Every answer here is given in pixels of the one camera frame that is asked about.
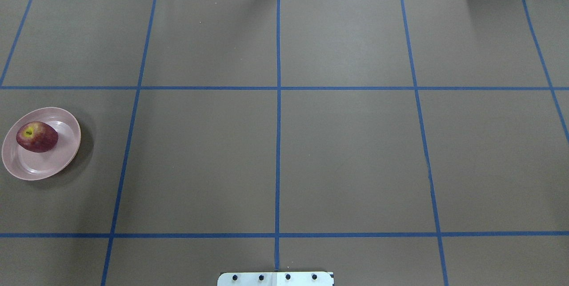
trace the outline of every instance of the red apple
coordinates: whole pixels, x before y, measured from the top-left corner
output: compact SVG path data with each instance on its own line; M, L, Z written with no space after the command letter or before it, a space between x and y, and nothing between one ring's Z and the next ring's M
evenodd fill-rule
M59 135L45 122L32 121L23 125L16 134L16 141L30 152L45 153L57 144Z

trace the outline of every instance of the vertical blue line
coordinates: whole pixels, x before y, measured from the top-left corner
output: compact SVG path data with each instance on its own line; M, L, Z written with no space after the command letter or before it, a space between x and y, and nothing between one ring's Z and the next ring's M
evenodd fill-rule
M567 124L565 123L565 118L563 118L563 113L561 113L561 107L559 106L559 101L557 101L557 95L555 95L555 90L553 89L553 83L551 82L551 77L549 77L549 71L547 70L547 65L545 65L545 59L543 59L543 53L541 52L541 47L539 47L539 42L537 41L537 37L535 36L535 31L532 24L532 18L530 18L530 13L528 11L528 4L526 4L526 0L522 0L522 4L524 5L524 12L526 13L526 19L528 19L528 25L530 27L530 32L532 33L535 49L537 50L539 61L541 61L541 67L543 68L543 72L545 73L545 77L547 79L547 84L549 85L549 90L551 91L551 97L553 97L553 102L555 102L555 108L557 109L557 114L559 114L559 120L561 120L561 127L563 127L563 132L565 132L565 139L567 139L567 142L569 142L569 132L567 131Z
M275 184L275 271L280 267L280 0L276 0L276 184Z
M441 224L439 223L439 211L437 209L437 197L435 196L435 184L433 183L433 173L431 171L429 147L427 146L427 137L425 136L425 124L423 122L423 112L421 110L421 99L419 98L417 75L415 74L415 63L413 60L413 51L411 48L411 37L409 35L409 26L407 24L405 0L401 0L401 12L403 14L403 23L405 26L405 37L407 39L407 52L409 53L409 64L411 66L411 75L413 77L413 87L415 88L415 102L417 104L417 114L419 116L419 126L421 128L421 139L423 140L423 152L425 153L425 161L427 162L427 171L429 173L429 186L431 188L431 203L433 205L433 216L435 217L435 228L437 229L437 241L439 243L439 256L441 258L443 282L445 283L445 286L449 286L449 278L447 276L447 264L445 260L445 250L443 248L443 237L441 236Z
M26 11L24 11L24 15L22 16L22 20L20 21L20 26L18 27L18 31L16 32L16 37L14 37L14 42L12 43L12 48L10 49L10 53L8 54L8 59L6 59L6 65L4 65L4 70L2 71L2 76L0 77L0 86L4 82L4 78L6 77L6 73L8 73L8 67L10 67L10 61L12 60L12 55L14 55L14 50L16 50L16 44L18 44L18 39L20 39L20 33L22 33L22 28L24 27L24 22L26 22L26 18L28 17L28 12L30 12L30 7L32 6L33 0L28 0L28 5L26 6Z
M132 142L132 130L136 120L136 111L138 110L138 99L140 97L140 88L142 86L142 78L144 77L144 65L146 63L146 53L148 51L148 43L150 42L150 33L152 31L152 23L154 21L154 10L156 8L156 0L152 0L152 8L150 10L150 19L148 20L148 29L146 31L146 41L144 43L144 51L142 53L142 61L140 63L140 72L138 74L138 86L136 95L134 96L134 104L132 105L132 115L130 116L130 126L128 127L128 136L126 139L126 147L124 148L124 158L122 160L122 170L120 171L120 180L116 191L116 200L114 203L114 212L112 213L112 223L110 227L110 237L108 238L107 252L105 256L105 265L101 278L101 286L106 284L106 276L108 273L108 264L110 263L110 255L112 252L112 242L114 241L114 231L116 229L116 219L118 218L118 210L120 207L120 197L122 196L122 187L124 185L124 175L126 174L126 165L128 162L128 153L130 152L130 144Z

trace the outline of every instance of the horizontal blue line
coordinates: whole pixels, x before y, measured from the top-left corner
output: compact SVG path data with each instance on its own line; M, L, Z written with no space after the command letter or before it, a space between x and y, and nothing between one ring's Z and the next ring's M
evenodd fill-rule
M467 231L441 233L442 237L569 236L569 231Z
M110 234L89 233L0 233L0 238L108 238Z
M0 86L0 89L22 90L137 90L137 86ZM273 86L141 86L142 90L220 90L220 91L277 91L279 87ZM419 86L419 91L569 91L569 87L462 87ZM343 87L343 86L284 86L282 91L413 91L413 86L371 86L371 87Z
M395 238L437 237L435 232L419 233L144 233L114 234L114 238ZM442 232L442 237L569 236L569 231L467 231ZM0 233L0 238L109 238L110 234L91 233Z
M436 233L281 233L281 238L437 237Z
M274 238L274 233L114 234L115 238Z

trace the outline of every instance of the blue grid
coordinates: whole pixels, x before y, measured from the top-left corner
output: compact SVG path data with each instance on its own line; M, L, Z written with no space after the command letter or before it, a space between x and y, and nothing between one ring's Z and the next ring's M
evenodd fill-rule
M273 238L275 243L275 270L279 270L279 240L280 238L437 238L439 245L439 256L441 259L441 269L443 274L443 281L445 286L449 285L447 278L447 270L445 263L445 252L443 247L443 237L514 237L514 236L569 236L569 231L472 231L472 232L443 232L439 223L439 215L437 210L437 198L435 194L435 186L433 184L433 175L431 172L431 164L429 160L429 147L427 138L425 136L425 126L423 123L423 114L421 111L421 101L419 97L420 91L550 91L561 126L565 133L567 142L569 143L569 132L567 124L561 113L559 102L557 101L556 91L569 91L569 87L554 87L543 54L539 46L539 42L535 35L532 25L532 20L529 15L526 0L521 0L524 6L524 12L528 21L528 27L532 34L535 43L536 51L539 55L541 65L545 77L547 79L548 87L421 87L417 84L417 77L415 75L415 65L413 59L413 51L411 47L411 36L407 26L407 15L405 10L405 0L401 1L401 11L404 19L405 36L407 41L407 51L409 53L409 63L411 68L411 75L413 77L412 87L286 87L281 84L280 76L280 3L281 0L276 0L276 71L277 71L277 86L276 87L202 87L202 86L142 86L142 79L144 77L144 66L146 64L146 55L148 52L148 44L152 30L152 21L154 19L154 11L156 0L152 0L152 8L150 12L150 19L148 20L148 30L146 33L146 41L144 44L144 53L142 62L140 64L140 73L137 86L4 86L4 78L8 72L12 55L16 49L20 33L26 21L26 17L30 11L33 0L28 0L26 10L22 16L20 26L14 38L14 42L10 49L6 64L0 76L0 89L53 89L53 90L136 90L134 105L132 107L132 116L130 120L130 127L128 130L128 138L126 147L124 149L124 160L122 164L122 171L120 173L120 180L118 191L116 193L116 201L114 213L112 216L112 225L110 233L108 234L90 234L90 233L0 233L0 238L97 238L108 239L107 253L105 256L104 270L101 278L101 285L106 284L106 276L108 273L108 266L110 264L110 256L112 253L112 242L115 238L182 238L182 239L215 239L215 238ZM122 187L124 184L124 176L126 173L126 166L128 163L128 153L130 151L130 144L132 142L132 130L136 120L136 111L138 109L138 99L142 90L153 89L167 89L167 90L247 90L247 91L276 91L277 95L277 121L276 121L276 199L275 199L275 233L221 233L221 234L120 234L115 233L116 220L120 208L120 197L122 195ZM423 142L423 151L425 153L425 162L429 175L429 184L431 190L431 203L433 206L433 219L435 221L435 232L422 232L422 233L281 233L280 232L280 118L281 118L281 92L282 91L413 91L415 93L415 102L417 105L417 114L419 119L419 126L421 129L421 139Z

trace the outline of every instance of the apple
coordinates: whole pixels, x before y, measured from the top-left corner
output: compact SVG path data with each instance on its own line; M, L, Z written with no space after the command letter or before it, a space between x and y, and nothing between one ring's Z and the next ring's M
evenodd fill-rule
M45 122L32 121L23 125L16 134L16 141L30 152L45 153L57 144L59 135Z

